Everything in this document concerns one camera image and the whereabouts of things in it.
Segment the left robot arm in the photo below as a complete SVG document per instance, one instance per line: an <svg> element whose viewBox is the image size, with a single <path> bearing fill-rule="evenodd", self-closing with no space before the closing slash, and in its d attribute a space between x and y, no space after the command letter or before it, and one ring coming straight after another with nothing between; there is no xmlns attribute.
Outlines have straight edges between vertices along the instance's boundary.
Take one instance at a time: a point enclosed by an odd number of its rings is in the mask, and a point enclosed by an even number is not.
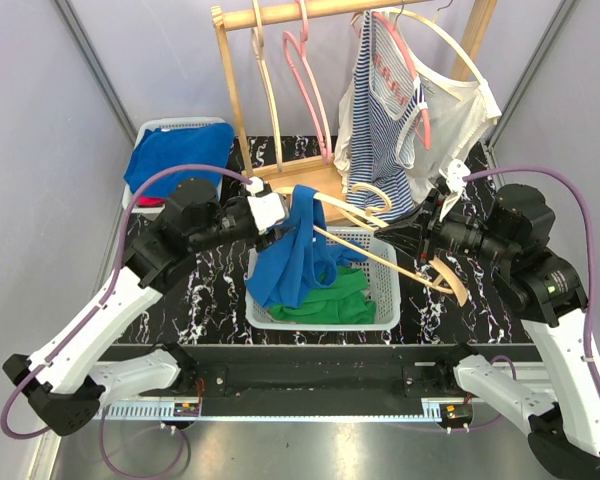
<svg viewBox="0 0 600 480"><path fill-rule="evenodd" d="M109 367L98 361L140 314L194 269L199 254L244 242L264 249L282 236L284 197L259 178L221 203L204 178L181 182L149 229L118 255L95 296L33 354L11 355L3 370L47 430L68 436L102 408L154 390L183 396L198 386L197 362L175 343Z"/></svg>

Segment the green tank top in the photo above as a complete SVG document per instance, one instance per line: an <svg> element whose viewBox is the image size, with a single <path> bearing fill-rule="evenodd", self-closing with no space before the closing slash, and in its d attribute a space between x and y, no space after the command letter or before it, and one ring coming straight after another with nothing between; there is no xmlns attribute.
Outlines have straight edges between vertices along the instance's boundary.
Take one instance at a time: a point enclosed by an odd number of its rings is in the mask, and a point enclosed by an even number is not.
<svg viewBox="0 0 600 480"><path fill-rule="evenodd" d="M362 269L339 267L329 288L312 289L299 307L273 305L273 319L306 325L370 325L376 303L367 299L368 280Z"/></svg>

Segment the beige plastic hanger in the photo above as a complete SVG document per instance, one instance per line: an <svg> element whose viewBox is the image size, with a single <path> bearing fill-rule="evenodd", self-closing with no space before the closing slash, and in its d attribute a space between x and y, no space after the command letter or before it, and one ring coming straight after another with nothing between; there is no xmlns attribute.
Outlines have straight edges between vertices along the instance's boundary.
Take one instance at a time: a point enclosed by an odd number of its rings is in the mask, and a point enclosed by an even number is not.
<svg viewBox="0 0 600 480"><path fill-rule="evenodd" d="M264 87L271 126L273 130L273 145L276 161L276 169L278 172L283 170L283 155L281 145L281 133L278 119L277 106L275 95L273 92L271 79L266 63L265 44L264 44L264 28L261 18L261 10L258 0L252 0L252 10L256 21L256 26L251 28L252 50L255 56L256 63L260 71L260 77Z"/></svg>

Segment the blue tank top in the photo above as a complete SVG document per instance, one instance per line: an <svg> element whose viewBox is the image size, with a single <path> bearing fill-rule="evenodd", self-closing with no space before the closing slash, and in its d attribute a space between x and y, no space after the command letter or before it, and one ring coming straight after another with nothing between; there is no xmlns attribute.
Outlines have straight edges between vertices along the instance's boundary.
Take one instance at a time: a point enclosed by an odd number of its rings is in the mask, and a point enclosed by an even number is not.
<svg viewBox="0 0 600 480"><path fill-rule="evenodd" d="M297 308L314 289L330 288L341 267L361 263L366 257L341 244L329 245L314 231L326 228L322 204L307 186L293 189L289 218L281 224L284 236L258 254L246 287L264 308L283 305Z"/></svg>

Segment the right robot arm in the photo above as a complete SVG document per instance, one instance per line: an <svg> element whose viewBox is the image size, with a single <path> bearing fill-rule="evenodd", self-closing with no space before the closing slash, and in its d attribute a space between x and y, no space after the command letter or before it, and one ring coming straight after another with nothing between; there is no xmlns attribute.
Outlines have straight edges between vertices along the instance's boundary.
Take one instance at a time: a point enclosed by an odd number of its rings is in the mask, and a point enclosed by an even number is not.
<svg viewBox="0 0 600 480"><path fill-rule="evenodd" d="M554 211L521 184L500 188L484 221L442 209L433 189L374 236L421 262L451 253L493 267L496 291L532 339L554 394L532 391L465 344L439 358L429 379L443 395L468 393L491 406L553 476L600 479L600 398L585 359L589 301L575 268L547 246Z"/></svg>

